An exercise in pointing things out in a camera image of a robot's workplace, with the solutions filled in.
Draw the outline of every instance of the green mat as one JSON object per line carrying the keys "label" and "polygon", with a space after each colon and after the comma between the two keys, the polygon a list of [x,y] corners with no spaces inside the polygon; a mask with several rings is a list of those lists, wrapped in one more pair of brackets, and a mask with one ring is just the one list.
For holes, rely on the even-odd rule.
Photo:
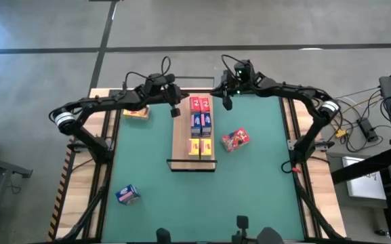
{"label": "green mat", "polygon": [[[237,215],[249,217],[250,236],[271,226],[284,239],[304,239],[292,176],[280,170],[289,154],[278,98],[240,96],[233,106],[226,111],[213,101],[214,173],[170,171],[168,105],[151,106],[148,121],[122,119],[102,242],[156,241],[160,227],[172,241],[230,241]],[[250,143],[226,152],[220,138],[240,127]],[[115,193],[128,184],[141,199],[126,206]]]}

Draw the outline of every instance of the concrete floor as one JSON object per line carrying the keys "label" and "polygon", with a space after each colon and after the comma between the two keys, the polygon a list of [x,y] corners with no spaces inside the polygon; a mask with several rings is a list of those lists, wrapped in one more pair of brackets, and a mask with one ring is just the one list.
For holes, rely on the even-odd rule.
{"label": "concrete floor", "polygon": [[[0,0],[0,48],[99,47],[109,2]],[[391,0],[125,0],[117,4],[109,47],[391,43]],[[176,75],[212,76],[223,52],[106,54],[98,87],[120,87],[127,71],[156,73],[164,55]],[[290,83],[332,96],[376,87],[391,75],[391,49],[227,52]],[[0,159],[34,169],[19,195],[8,192],[0,212],[0,243],[44,241],[67,138],[48,112],[86,96],[97,54],[0,55]],[[129,86],[142,80],[133,77]],[[210,87],[208,80],[177,81]],[[369,94],[351,97],[364,100]],[[372,123],[387,124],[376,112]],[[327,128],[323,135],[331,133]],[[389,138],[391,132],[381,131]],[[372,155],[386,143],[363,151]],[[344,149],[340,145],[335,152]],[[368,209],[342,207],[348,236],[374,239]]]}

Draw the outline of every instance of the blue box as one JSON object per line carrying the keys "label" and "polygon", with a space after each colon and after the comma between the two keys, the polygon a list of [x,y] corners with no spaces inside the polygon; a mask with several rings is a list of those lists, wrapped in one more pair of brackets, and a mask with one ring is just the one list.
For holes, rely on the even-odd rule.
{"label": "blue box", "polygon": [[124,205],[129,205],[141,197],[136,187],[131,184],[123,188],[123,190],[116,192],[115,195],[117,196],[117,201]]}
{"label": "blue box", "polygon": [[201,136],[201,114],[190,115],[190,135],[192,137]]}
{"label": "blue box", "polygon": [[211,133],[211,118],[210,113],[201,114],[201,136],[209,137]]}

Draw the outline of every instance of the box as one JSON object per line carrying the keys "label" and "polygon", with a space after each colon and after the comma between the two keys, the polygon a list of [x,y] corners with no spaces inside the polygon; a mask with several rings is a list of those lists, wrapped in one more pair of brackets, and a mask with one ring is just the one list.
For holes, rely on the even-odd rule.
{"label": "box", "polygon": [[224,145],[227,152],[232,152],[238,147],[245,145],[249,142],[248,133],[240,128],[226,136],[223,136],[221,139],[222,144]]}
{"label": "box", "polygon": [[200,140],[198,138],[189,139],[189,154],[188,155],[191,159],[199,159]]}
{"label": "box", "polygon": [[199,98],[200,111],[202,113],[210,113],[209,98]]}
{"label": "box", "polygon": [[137,201],[141,197],[141,195],[138,193],[137,188],[131,184],[129,186],[126,186],[119,192],[116,192],[115,195],[117,196],[117,201],[124,205],[129,205]]}
{"label": "box", "polygon": [[211,133],[211,118],[210,113],[201,114],[201,136],[209,137]]}
{"label": "box", "polygon": [[189,98],[190,113],[199,113],[200,112],[200,102],[198,97]]}
{"label": "box", "polygon": [[192,137],[201,136],[201,115],[199,113],[190,115],[190,135]]}
{"label": "box", "polygon": [[200,140],[200,155],[201,159],[211,159],[211,139],[203,138]]}
{"label": "box", "polygon": [[148,115],[150,114],[150,107],[147,105],[146,108],[143,108],[139,111],[130,111],[123,109],[123,115],[128,119],[143,119],[148,120]]}

